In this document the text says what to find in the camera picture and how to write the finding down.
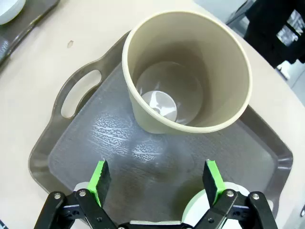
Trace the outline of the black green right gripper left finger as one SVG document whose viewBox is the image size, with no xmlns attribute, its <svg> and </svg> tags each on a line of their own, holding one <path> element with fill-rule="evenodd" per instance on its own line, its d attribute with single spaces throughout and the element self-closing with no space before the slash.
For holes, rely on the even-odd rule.
<svg viewBox="0 0 305 229">
<path fill-rule="evenodd" d="M 91 229 L 116 229 L 103 209 L 111 177 L 107 161 L 99 161 L 88 183 L 69 195 L 51 192 L 36 221 L 36 229 L 70 229 L 77 219 L 84 219 Z"/>
</svg>

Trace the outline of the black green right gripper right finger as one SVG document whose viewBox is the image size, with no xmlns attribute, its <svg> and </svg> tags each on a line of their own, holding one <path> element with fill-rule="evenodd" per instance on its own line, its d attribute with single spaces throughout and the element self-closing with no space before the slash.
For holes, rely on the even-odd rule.
<svg viewBox="0 0 305 229">
<path fill-rule="evenodd" d="M 229 219 L 238 221 L 243 229 L 277 228 L 265 195 L 254 191 L 245 196 L 239 191 L 226 188 L 215 161 L 205 161 L 203 185 L 209 209 L 193 229 L 221 229 Z"/>
</svg>

